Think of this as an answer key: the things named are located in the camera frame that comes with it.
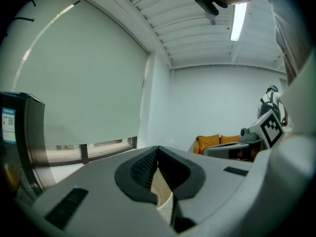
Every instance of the ceiling beam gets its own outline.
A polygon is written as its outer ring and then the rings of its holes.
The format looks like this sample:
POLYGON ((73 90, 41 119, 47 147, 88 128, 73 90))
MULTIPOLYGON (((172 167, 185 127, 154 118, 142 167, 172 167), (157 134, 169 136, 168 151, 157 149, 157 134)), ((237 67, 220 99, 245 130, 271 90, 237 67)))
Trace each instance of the ceiling beam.
POLYGON ((164 27, 171 26, 171 25, 174 25, 177 23, 182 23, 184 21, 195 20, 195 19, 204 19, 204 18, 205 18, 205 16, 201 13, 198 16, 195 15, 195 16, 191 16, 191 17, 184 17, 184 18, 176 19, 176 20, 173 20, 173 21, 170 21, 170 22, 167 22, 167 23, 164 23, 162 25, 154 27, 154 31, 156 32, 164 27))
POLYGON ((276 70, 285 71, 285 65, 284 65, 284 63, 281 63, 280 66, 278 66, 278 67, 276 68, 276 70))
POLYGON ((159 35, 159 39, 164 42, 179 40, 181 38, 187 38, 192 36, 199 35, 227 35, 228 31, 226 27, 223 26, 212 26, 212 25, 204 25, 204 26, 191 26, 187 28, 182 28, 167 34, 159 35))
POLYGON ((239 53, 240 53, 240 50, 242 48, 242 45, 246 39, 246 35, 247 35, 247 30, 248 30, 248 27, 249 27, 249 23, 250 23, 250 17, 251 17, 251 3, 248 3, 247 5, 247 11, 246 11, 246 17, 245 17, 245 20, 243 22, 243 26, 242 26, 242 30, 241 30, 241 33, 240 33, 240 37, 239 37, 239 41, 232 41, 234 44, 233 44, 233 48, 232 48, 232 51, 231 51, 231 62, 232 63, 235 63, 238 56, 239 56, 239 53))
POLYGON ((185 53, 185 52, 194 52, 194 51, 199 51, 199 50, 214 50, 217 48, 223 49, 226 47, 226 51, 230 50, 230 43, 227 42, 219 42, 219 43, 202 43, 202 44, 193 44, 193 45, 186 45, 183 47, 178 47, 178 48, 172 48, 172 49, 167 49, 167 52, 169 55, 176 54, 176 53, 185 53))
POLYGON ((247 66, 247 67, 255 67, 259 69, 268 69, 277 71, 280 73, 285 74, 285 71, 277 70, 273 67, 273 64, 254 60, 243 60, 240 62, 232 63, 230 58, 227 57, 218 57, 218 58, 204 58, 204 59, 195 59, 190 61, 181 61, 181 62, 173 62, 172 69, 182 69, 182 68, 189 68, 189 67, 197 67, 197 66, 209 66, 209 65, 230 65, 230 66, 247 66))
POLYGON ((149 22, 129 0, 86 0, 123 27, 148 53, 158 52, 171 67, 171 59, 149 22))
POLYGON ((181 4, 183 1, 190 1, 190 0, 160 0, 159 2, 156 2, 142 10, 141 13, 143 15, 154 15, 157 13, 157 8, 159 8, 160 11, 168 11, 174 4, 181 4))
POLYGON ((280 69, 283 64, 284 64, 283 57, 282 57, 282 55, 279 55, 274 62, 274 67, 276 69, 280 69))

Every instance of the fluorescent light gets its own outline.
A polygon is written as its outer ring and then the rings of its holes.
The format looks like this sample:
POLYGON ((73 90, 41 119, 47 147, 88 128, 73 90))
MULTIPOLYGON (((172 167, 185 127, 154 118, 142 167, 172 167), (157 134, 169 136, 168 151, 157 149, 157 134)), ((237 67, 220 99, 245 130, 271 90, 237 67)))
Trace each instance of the fluorescent light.
POLYGON ((241 3, 235 5, 234 23, 231 35, 231 41, 238 41, 245 20, 247 4, 241 3))
POLYGON ((67 10, 70 10, 72 7, 74 7, 74 5, 69 5, 66 9, 64 9, 62 12, 60 12, 60 14, 64 14, 67 10))
POLYGON ((26 51, 26 53, 24 54, 23 59, 22 59, 23 61, 26 61, 26 59, 28 58, 30 52, 31 52, 30 49, 28 49, 28 50, 26 51))

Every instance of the person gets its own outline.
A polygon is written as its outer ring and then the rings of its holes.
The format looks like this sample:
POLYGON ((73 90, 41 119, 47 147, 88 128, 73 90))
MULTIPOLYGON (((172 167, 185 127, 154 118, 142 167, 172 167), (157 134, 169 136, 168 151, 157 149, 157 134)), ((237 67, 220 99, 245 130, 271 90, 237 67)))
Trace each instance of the person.
MULTIPOLYGON (((238 4, 252 0, 215 0, 220 3, 238 4)), ((300 10, 293 0, 267 0, 272 7, 276 41, 281 49, 287 82, 290 85, 302 70, 314 47, 300 10)))
MULTIPOLYGON (((279 112, 279 103, 281 103, 280 96, 281 96, 281 94, 278 92, 278 88, 274 85, 270 86, 267 89, 266 94, 260 99, 258 109, 257 109, 257 118, 259 118, 261 116, 263 103, 266 103, 266 102, 273 102, 277 106, 278 112, 279 112)), ((288 113, 287 113, 286 108, 284 108, 284 113, 285 113, 285 116, 282 120, 282 126, 287 126, 288 113)))

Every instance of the window frame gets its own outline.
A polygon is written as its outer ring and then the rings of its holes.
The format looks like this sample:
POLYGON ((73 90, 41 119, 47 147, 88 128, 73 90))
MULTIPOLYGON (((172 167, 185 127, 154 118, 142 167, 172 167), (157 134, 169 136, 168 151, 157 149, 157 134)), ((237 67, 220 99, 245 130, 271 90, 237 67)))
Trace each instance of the window frame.
POLYGON ((79 145, 80 156, 79 157, 63 157, 63 158, 49 158, 48 163, 50 167, 66 166, 73 164, 83 163, 84 165, 89 162, 104 159, 111 156, 116 156, 122 154, 126 151, 137 148, 137 137, 128 138, 129 145, 117 149, 108 150, 106 152, 96 153, 93 155, 88 155, 87 144, 79 145))

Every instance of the white ceiling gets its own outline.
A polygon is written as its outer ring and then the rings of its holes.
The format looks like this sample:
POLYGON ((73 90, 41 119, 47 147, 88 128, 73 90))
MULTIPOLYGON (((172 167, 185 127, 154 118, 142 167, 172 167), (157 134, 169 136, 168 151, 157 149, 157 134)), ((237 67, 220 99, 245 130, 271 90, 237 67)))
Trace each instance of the white ceiling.
POLYGON ((246 65, 284 71, 274 36, 274 20, 266 1, 247 7, 238 42, 230 40, 233 6, 218 7, 216 25, 194 0, 129 0, 144 16, 171 59, 173 69, 212 65, 246 65))

